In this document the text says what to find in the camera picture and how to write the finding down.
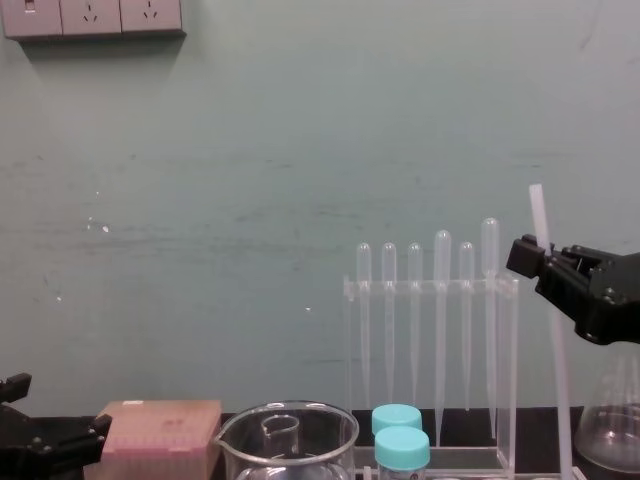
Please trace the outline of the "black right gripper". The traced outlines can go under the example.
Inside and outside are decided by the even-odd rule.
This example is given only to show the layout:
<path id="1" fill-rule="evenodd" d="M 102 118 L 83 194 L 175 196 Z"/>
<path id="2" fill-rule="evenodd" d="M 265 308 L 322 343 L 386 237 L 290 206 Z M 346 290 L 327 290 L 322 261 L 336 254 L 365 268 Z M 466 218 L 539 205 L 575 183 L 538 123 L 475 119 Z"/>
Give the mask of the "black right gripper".
<path id="1" fill-rule="evenodd" d="M 596 345 L 638 344 L 639 254 L 551 247 L 547 252 L 533 235 L 515 239 L 506 268 L 536 278 L 535 292 L 571 319 L 581 338 Z"/>

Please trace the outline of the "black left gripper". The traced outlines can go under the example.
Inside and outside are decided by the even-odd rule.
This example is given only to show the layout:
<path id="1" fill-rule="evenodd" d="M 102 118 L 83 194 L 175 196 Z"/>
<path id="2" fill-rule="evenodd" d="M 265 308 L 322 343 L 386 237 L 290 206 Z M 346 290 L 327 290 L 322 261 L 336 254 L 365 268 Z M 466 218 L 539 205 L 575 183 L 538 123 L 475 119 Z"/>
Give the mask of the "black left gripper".
<path id="1" fill-rule="evenodd" d="M 79 463 L 97 463 L 112 424 L 108 414 L 87 416 L 29 416 L 11 403 L 26 398 L 32 376 L 19 373 L 0 381 L 1 478 L 82 479 Z M 62 443 L 58 463 L 43 462 L 46 446 Z"/>

